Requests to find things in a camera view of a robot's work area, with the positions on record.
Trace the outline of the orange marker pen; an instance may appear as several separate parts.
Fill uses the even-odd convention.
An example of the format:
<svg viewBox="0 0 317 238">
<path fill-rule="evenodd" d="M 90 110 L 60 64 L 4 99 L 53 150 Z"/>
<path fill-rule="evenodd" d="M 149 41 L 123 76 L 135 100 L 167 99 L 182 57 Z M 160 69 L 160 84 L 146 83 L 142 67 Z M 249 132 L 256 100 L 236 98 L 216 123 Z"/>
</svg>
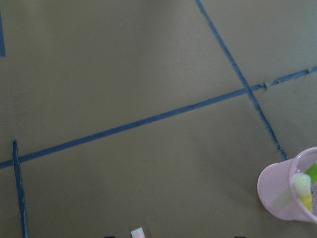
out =
<svg viewBox="0 0 317 238">
<path fill-rule="evenodd" d="M 131 231 L 132 238 L 145 238 L 145 234 L 142 227 L 134 229 Z"/>
</svg>

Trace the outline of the green marker pen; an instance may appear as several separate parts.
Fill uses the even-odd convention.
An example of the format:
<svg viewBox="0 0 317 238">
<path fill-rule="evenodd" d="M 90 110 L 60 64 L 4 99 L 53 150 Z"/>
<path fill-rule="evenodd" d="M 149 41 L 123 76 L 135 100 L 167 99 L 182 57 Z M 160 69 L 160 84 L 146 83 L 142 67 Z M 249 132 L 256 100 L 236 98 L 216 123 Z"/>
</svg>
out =
<svg viewBox="0 0 317 238">
<path fill-rule="evenodd" d="M 293 183 L 301 203 L 315 215 L 317 213 L 317 163 L 314 162 L 306 171 L 298 169 L 293 175 Z"/>
</svg>

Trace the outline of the pink mesh pen holder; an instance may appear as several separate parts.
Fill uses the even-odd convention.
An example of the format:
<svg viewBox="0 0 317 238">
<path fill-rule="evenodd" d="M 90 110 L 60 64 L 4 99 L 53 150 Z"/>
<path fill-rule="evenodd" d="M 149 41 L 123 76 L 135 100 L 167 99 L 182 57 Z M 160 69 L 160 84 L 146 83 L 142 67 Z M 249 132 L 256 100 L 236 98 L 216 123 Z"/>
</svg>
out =
<svg viewBox="0 0 317 238">
<path fill-rule="evenodd" d="M 295 158 L 266 167 L 259 175 L 257 191 L 265 209 L 277 218 L 289 221 L 317 223 L 317 214 L 301 203 L 293 183 L 299 169 L 306 171 L 317 162 L 317 149 L 306 149 Z"/>
</svg>

